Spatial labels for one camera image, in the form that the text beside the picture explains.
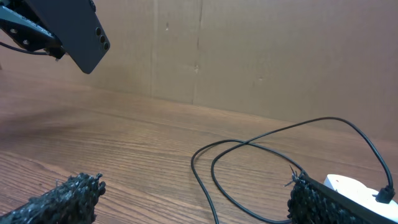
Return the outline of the Samsung Galaxy smartphone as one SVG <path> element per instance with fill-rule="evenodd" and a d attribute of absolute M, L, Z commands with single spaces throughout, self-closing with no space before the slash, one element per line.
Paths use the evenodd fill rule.
<path fill-rule="evenodd" d="M 80 70 L 90 74 L 110 49 L 93 0 L 27 0 Z"/>

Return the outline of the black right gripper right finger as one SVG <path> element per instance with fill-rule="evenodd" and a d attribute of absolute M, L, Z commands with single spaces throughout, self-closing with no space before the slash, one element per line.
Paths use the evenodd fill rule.
<path fill-rule="evenodd" d="M 292 172 L 287 218 L 296 224 L 395 224 L 309 177 Z"/>

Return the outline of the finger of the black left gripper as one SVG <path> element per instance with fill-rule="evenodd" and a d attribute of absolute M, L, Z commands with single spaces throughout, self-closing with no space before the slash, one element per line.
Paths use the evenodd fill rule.
<path fill-rule="evenodd" d="M 17 47 L 1 46 L 30 55 L 48 55 L 60 59 L 65 55 L 62 43 L 44 26 L 25 0 L 1 0 L 1 30 Z"/>

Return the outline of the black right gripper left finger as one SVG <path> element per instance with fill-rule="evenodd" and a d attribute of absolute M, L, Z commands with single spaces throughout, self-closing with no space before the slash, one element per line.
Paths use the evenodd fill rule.
<path fill-rule="evenodd" d="M 1 215 L 1 224 L 92 224 L 95 206 L 105 194 L 106 183 L 81 173 L 22 206 Z"/>

